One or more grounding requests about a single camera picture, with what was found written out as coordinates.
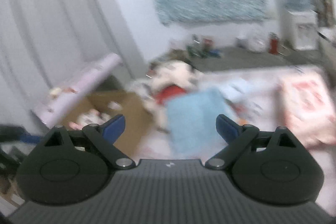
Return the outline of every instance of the red cloth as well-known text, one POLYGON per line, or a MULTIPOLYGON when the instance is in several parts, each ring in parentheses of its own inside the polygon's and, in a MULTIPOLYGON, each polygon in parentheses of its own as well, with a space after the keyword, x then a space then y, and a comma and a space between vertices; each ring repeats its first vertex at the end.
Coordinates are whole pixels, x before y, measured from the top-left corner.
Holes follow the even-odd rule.
POLYGON ((187 92, 185 89, 176 86, 176 85, 170 85, 163 90, 161 90, 156 96, 155 100, 157 104, 164 105, 168 100, 171 100, 177 96, 184 95, 187 92))

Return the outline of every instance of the white stuffed toy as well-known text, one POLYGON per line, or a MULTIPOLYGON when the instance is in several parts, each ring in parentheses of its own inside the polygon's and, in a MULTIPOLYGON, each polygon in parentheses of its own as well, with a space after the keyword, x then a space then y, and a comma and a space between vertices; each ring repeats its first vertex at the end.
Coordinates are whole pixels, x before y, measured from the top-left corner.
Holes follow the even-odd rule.
POLYGON ((168 61, 156 67, 148 82, 149 94, 142 96, 143 105, 153 114, 158 129, 167 131, 165 103, 177 96, 197 90, 203 73, 183 61, 168 61))

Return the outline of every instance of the white box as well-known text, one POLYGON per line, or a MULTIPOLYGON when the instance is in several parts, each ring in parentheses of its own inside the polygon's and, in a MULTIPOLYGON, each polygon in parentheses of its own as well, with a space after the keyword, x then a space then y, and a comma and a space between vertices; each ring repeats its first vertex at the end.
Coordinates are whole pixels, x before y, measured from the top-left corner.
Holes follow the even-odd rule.
POLYGON ((336 111, 327 86, 316 72, 281 79, 287 128, 305 147, 336 143, 336 111))
POLYGON ((286 11, 283 20, 283 38, 288 40, 294 50, 316 50, 318 48, 317 13, 312 10, 286 11))

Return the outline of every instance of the cardboard box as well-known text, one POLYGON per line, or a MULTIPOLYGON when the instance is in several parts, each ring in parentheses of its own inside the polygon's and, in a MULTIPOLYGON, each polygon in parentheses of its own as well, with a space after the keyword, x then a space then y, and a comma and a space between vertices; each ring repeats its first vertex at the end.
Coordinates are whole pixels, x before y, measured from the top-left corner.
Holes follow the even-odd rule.
POLYGON ((63 118, 61 124, 68 130, 69 122, 76 122, 77 117, 90 109, 97 109, 105 112, 112 117, 122 114, 126 119, 126 129, 114 146, 129 157, 132 157, 143 136, 147 135, 149 128, 152 126, 152 116, 143 108, 140 97, 135 93, 127 93, 122 90, 95 92, 81 100, 63 118), (110 102, 116 102, 121 105, 121 110, 112 110, 108 107, 110 102))

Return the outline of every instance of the metal pivot screw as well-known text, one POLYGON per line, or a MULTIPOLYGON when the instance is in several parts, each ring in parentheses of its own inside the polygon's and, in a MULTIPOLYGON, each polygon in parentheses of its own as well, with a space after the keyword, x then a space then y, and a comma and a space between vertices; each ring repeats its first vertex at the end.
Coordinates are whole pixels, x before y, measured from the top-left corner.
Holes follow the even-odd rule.
POLYGON ((208 163, 212 167, 222 167, 225 164, 225 161, 222 159, 210 159, 208 163))
POLYGON ((117 159, 115 163, 120 167, 129 167, 132 165, 133 161, 127 158, 117 159))

